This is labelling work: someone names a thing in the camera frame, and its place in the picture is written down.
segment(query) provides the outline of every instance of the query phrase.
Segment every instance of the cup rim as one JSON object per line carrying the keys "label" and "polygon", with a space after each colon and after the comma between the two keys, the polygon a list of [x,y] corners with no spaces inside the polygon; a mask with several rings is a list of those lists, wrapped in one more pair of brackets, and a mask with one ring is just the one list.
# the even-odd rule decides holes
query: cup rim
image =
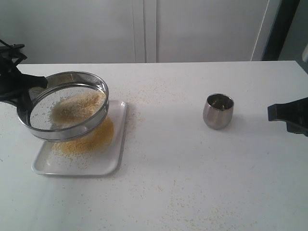
{"label": "cup rim", "polygon": [[[224,97],[227,97],[228,99],[230,99],[231,102],[232,102],[232,106],[229,107],[229,108],[227,108],[227,109],[219,109],[219,108],[213,107],[213,106],[210,104],[209,99],[210,99],[211,97],[213,97],[213,96],[216,96],[216,95],[224,96]],[[226,94],[223,94],[223,93],[214,93],[214,94],[209,95],[208,98],[206,99],[206,103],[207,103],[211,108],[213,108],[213,109],[215,109],[215,110],[218,110],[218,111],[228,111],[228,110],[230,110],[230,109],[232,109],[232,108],[234,107],[234,100],[233,100],[229,95],[226,95]]]}

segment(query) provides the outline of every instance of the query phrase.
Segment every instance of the sieve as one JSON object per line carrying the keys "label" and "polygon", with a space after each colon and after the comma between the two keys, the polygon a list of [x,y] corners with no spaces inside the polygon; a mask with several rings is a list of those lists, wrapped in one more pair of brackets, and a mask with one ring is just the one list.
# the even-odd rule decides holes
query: sieve
{"label": "sieve", "polygon": [[[17,107],[19,120],[36,137],[51,142],[71,141],[94,130],[106,118],[109,108],[107,84],[98,76],[81,71],[70,71],[46,77],[47,88],[31,88],[32,107]],[[81,95],[99,93],[102,100],[97,110],[83,121],[57,124],[52,120],[54,107],[65,100],[75,100]]]}

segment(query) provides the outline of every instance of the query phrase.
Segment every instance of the white tray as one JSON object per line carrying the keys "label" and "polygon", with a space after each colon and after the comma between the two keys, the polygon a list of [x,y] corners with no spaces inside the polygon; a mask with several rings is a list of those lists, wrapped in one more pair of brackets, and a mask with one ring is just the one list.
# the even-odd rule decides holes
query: white tray
{"label": "white tray", "polygon": [[121,164],[126,110],[125,102],[109,102],[108,117],[114,124],[114,135],[103,153],[97,150],[78,157],[65,157],[52,150],[54,143],[44,142],[32,170],[37,174],[57,176],[104,176],[112,173]]}

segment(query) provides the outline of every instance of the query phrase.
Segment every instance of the stainless steel cup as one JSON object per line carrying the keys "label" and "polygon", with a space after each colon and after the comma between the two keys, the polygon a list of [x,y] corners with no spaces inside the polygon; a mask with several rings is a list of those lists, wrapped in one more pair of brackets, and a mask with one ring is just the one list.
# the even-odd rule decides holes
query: stainless steel cup
{"label": "stainless steel cup", "polygon": [[233,108],[234,101],[228,95],[210,95],[204,106],[203,120],[210,128],[223,129],[232,119]]}

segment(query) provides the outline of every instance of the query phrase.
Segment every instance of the cabinet door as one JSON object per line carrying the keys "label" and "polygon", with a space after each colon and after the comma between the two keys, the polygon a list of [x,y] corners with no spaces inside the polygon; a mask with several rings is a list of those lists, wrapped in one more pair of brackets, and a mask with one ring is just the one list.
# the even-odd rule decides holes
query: cabinet door
{"label": "cabinet door", "polygon": [[0,38],[25,63],[142,63],[142,0],[3,0]]}
{"label": "cabinet door", "polygon": [[255,52],[260,54],[255,60],[260,60],[279,3],[280,0],[157,0],[156,60],[250,61]]}

